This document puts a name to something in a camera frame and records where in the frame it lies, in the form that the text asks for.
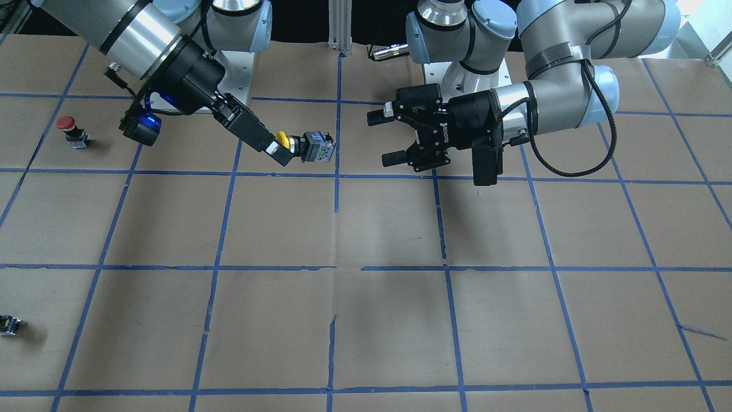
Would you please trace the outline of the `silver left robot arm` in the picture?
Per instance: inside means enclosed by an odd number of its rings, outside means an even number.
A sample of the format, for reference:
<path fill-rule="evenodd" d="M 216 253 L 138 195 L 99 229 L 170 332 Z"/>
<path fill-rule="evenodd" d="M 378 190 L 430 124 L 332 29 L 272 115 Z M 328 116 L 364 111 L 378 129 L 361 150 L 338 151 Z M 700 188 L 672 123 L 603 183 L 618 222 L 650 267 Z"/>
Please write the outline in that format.
<path fill-rule="evenodd" d="M 600 58 L 631 58 L 669 47 L 679 32 L 674 1 L 420 1 L 406 17 L 406 39 L 418 64 L 449 62 L 455 80 L 403 87 L 370 126 L 400 121 L 416 140 L 382 156 L 414 171 L 446 166 L 450 149 L 472 152 L 476 185 L 494 185 L 504 148 L 536 136 L 608 121 L 619 83 Z"/>

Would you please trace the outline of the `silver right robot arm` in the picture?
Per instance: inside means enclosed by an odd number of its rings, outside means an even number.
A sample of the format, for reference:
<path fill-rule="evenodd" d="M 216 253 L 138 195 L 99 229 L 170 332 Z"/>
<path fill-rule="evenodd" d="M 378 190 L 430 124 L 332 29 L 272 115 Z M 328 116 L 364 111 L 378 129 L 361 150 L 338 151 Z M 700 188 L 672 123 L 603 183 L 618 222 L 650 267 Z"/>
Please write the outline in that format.
<path fill-rule="evenodd" d="M 293 152 L 246 107 L 237 89 L 242 67 L 233 55 L 267 49 L 272 31 L 268 1 L 180 2 L 185 20 L 164 13 L 165 2 L 34 1 L 34 6 L 74 31 L 92 47 L 144 81 L 121 120 L 123 134 L 151 146 L 161 120 L 148 104 L 159 94 L 185 115 L 209 109 L 244 143 L 285 166 Z"/>

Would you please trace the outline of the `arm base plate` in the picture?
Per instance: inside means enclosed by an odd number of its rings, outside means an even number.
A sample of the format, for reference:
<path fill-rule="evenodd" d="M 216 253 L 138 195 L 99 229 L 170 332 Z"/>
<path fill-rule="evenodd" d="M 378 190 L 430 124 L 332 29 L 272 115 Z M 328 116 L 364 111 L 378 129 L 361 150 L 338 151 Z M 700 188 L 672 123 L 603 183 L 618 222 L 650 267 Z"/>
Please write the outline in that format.
<path fill-rule="evenodd" d="M 502 61 L 496 72 L 487 75 L 471 73 L 459 62 L 438 62 L 424 64 L 424 83 L 439 84 L 444 101 L 470 94 L 486 91 L 512 83 L 506 61 Z"/>

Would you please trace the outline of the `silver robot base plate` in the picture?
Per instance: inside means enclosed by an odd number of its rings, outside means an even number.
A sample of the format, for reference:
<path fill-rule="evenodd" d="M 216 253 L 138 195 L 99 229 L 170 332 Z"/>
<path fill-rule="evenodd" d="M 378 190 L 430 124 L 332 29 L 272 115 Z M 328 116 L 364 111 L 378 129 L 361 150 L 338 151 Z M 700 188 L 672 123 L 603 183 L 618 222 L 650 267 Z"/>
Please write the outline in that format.
<path fill-rule="evenodd" d="M 218 84 L 218 90 L 230 93 L 236 99 L 248 104 L 249 92 L 253 80 L 254 63 L 258 54 L 238 50 L 220 50 L 216 54 L 217 62 L 225 68 L 225 75 Z"/>

